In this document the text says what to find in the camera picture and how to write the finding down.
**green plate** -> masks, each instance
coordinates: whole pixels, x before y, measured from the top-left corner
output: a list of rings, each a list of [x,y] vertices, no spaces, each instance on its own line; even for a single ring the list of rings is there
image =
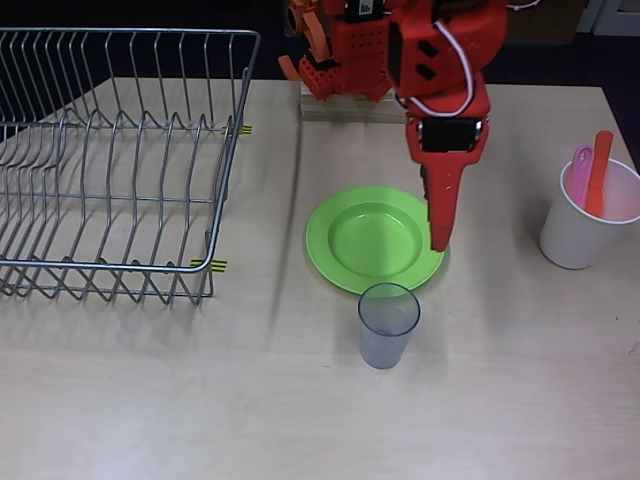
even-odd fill
[[[340,192],[316,208],[307,251],[330,282],[353,293],[393,282],[414,289],[429,280],[443,254],[430,248],[424,200],[384,186]]]

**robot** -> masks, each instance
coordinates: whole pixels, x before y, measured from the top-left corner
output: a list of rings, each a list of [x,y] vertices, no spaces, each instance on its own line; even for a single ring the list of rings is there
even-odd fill
[[[504,41],[505,7],[505,0],[289,0],[289,23],[309,50],[297,68],[279,59],[287,78],[319,100],[359,93],[377,102],[395,91],[436,251],[451,238],[462,172],[478,162],[489,135],[480,70]]]

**wire dish rack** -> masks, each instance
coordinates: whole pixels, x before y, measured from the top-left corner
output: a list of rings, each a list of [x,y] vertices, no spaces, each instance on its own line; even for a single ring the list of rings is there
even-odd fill
[[[259,44],[251,31],[0,29],[0,292],[213,296]]]

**light wooden table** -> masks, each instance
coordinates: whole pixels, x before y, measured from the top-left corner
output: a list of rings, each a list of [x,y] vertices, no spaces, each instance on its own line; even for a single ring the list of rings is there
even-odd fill
[[[417,167],[402,126],[301,125],[297,92],[252,86],[217,298],[2,299],[0,478],[637,478],[640,231],[584,271],[536,243],[576,146],[609,128],[629,162],[602,91],[490,87],[450,255],[387,372],[360,359],[357,297],[313,270],[303,233],[346,187],[419,195]]]

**wooden base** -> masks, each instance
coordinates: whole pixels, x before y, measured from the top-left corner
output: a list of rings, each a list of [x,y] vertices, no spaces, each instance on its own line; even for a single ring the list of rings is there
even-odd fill
[[[396,105],[389,91],[378,103],[364,95],[332,95],[318,101],[309,88],[300,82],[300,111],[308,122],[405,123],[404,112]]]

